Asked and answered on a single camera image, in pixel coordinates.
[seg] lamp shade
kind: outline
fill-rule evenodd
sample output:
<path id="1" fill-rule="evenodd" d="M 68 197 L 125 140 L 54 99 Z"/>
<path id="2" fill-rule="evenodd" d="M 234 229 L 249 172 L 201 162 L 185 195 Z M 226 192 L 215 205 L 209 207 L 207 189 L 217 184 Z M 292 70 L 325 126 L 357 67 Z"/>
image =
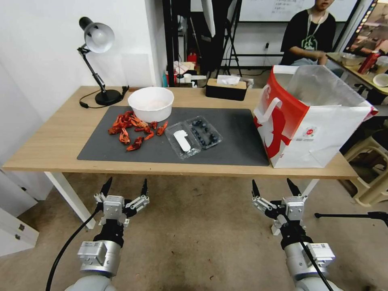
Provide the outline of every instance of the lamp shade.
<path id="1" fill-rule="evenodd" d="M 108 51 L 114 42 L 114 33 L 109 26 L 93 22 L 88 17 L 80 19 L 80 27 L 84 31 L 86 46 L 94 53 L 104 53 Z"/>

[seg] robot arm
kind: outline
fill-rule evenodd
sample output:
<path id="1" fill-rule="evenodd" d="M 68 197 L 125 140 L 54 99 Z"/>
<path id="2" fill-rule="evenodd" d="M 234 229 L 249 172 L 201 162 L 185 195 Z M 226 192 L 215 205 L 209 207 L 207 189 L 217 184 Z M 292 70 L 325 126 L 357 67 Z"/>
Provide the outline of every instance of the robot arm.
<path id="1" fill-rule="evenodd" d="M 124 228 L 130 217 L 144 209 L 150 202 L 147 179 L 144 180 L 140 196 L 134 200 L 122 196 L 107 195 L 112 183 L 110 178 L 95 194 L 97 203 L 102 204 L 103 217 L 99 225 L 101 232 L 93 241 L 84 241 L 78 250 L 82 262 L 81 271 L 88 274 L 65 291 L 116 291 L 111 279 L 116 276 L 120 264 L 120 249 L 123 247 Z"/>
<path id="2" fill-rule="evenodd" d="M 301 225 L 306 197 L 302 197 L 291 180 L 287 179 L 287 182 L 293 196 L 268 201 L 260 196 L 255 180 L 252 180 L 252 204 L 273 219 L 273 228 L 282 234 L 280 244 L 286 253 L 287 268 L 296 290 L 338 291 L 340 289 L 323 276 L 328 274 L 326 267 L 335 259 L 335 255 L 327 243 L 313 243 L 306 235 Z"/>

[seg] plastic stool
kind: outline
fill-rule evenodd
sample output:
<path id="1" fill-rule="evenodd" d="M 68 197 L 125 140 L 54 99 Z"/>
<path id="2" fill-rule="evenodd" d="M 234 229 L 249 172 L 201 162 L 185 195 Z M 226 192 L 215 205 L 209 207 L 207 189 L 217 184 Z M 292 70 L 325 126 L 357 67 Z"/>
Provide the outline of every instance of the plastic stool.
<path id="1" fill-rule="evenodd" d="M 377 131 L 364 141 L 354 145 L 346 154 L 348 162 L 365 150 L 374 150 L 388 164 L 388 130 Z M 360 177 L 350 182 L 357 188 L 353 197 L 362 206 L 372 206 L 380 201 L 388 200 L 388 167 L 372 182 L 367 183 Z"/>

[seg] black lamp base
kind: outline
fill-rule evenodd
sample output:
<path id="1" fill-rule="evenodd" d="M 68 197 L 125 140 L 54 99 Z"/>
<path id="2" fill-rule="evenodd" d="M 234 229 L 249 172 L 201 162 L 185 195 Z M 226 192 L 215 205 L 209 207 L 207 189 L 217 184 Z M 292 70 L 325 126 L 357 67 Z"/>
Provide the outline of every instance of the black lamp base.
<path id="1" fill-rule="evenodd" d="M 96 103 L 103 106 L 109 106 L 122 100 L 121 93 L 116 90 L 106 90 L 106 93 L 100 92 L 96 95 Z"/>

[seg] lamp arm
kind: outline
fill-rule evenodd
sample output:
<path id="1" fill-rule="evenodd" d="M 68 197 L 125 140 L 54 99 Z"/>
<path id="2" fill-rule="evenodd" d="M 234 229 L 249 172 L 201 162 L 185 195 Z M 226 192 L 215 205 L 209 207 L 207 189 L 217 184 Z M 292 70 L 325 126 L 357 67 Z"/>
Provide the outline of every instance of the lamp arm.
<path id="1" fill-rule="evenodd" d="M 86 65 L 88 66 L 89 70 L 92 72 L 92 76 L 93 78 L 96 80 L 97 84 L 100 86 L 101 88 L 101 92 L 106 94 L 106 90 L 105 90 L 105 83 L 104 81 L 101 79 L 101 77 L 93 70 L 92 66 L 90 65 L 88 59 L 86 58 L 86 54 L 90 52 L 90 50 L 88 50 L 87 48 L 85 48 L 85 44 L 78 48 L 78 52 L 80 53 L 80 55 L 82 56 L 82 58 L 84 59 Z"/>

